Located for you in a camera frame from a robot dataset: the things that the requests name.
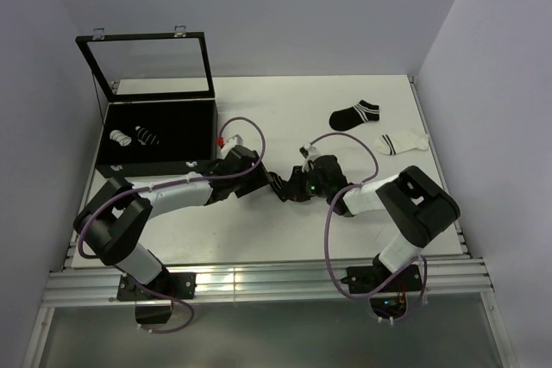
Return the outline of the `black sock with purple stripes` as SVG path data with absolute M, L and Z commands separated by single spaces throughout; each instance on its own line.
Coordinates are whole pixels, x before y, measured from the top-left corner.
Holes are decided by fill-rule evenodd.
M 280 201 L 285 201 L 284 181 L 276 172 L 269 172 L 270 186 Z

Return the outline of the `black white-striped sock white toe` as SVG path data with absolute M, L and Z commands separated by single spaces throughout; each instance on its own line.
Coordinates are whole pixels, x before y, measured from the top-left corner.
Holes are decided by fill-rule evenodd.
M 152 133 L 149 129 L 136 126 L 136 138 L 143 146 L 157 146 L 160 144 L 160 139 L 157 134 Z

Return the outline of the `white sock black thin stripes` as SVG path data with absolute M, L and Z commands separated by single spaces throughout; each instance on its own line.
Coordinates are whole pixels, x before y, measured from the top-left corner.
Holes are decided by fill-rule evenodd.
M 132 138 L 118 129 L 112 130 L 109 134 L 109 138 L 120 147 L 127 147 L 132 143 Z

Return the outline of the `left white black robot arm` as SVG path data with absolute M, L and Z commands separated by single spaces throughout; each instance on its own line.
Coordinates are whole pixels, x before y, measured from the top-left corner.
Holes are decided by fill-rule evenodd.
M 168 270 L 139 243 L 147 222 L 175 210 L 219 203 L 232 194 L 240 198 L 270 182 L 260 155 L 242 145 L 206 172 L 151 184 L 110 178 L 73 222 L 78 253 L 119 269 L 148 298 L 167 295 L 173 290 Z

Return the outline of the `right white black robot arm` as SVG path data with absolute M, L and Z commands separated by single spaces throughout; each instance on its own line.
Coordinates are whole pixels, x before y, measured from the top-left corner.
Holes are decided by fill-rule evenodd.
M 415 165 L 380 181 L 352 184 L 336 156 L 320 155 L 294 166 L 287 180 L 274 172 L 271 177 L 282 202 L 319 197 L 329 205 L 330 215 L 354 217 L 382 210 L 391 217 L 398 233 L 376 255 L 367 277 L 382 290 L 394 289 L 403 279 L 402 267 L 461 215 L 456 201 Z

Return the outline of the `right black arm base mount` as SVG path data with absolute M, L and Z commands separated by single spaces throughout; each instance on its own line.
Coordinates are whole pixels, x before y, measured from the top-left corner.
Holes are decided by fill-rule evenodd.
M 414 264 L 386 281 L 391 275 L 383 265 L 350 266 L 340 282 L 353 297 L 373 292 L 368 299 L 373 315 L 378 323 L 392 325 L 423 303 L 427 273 Z

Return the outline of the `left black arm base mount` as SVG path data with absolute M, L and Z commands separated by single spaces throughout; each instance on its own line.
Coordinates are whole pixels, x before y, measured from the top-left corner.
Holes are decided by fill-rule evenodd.
M 133 277 L 122 275 L 116 300 L 135 304 L 135 321 L 140 328 L 153 334 L 169 334 L 188 327 L 193 321 L 195 310 L 187 300 L 194 298 L 195 289 L 194 272 L 164 270 L 149 284 L 140 284 Z M 181 309 L 185 309 L 184 321 L 179 326 L 168 327 L 171 318 Z

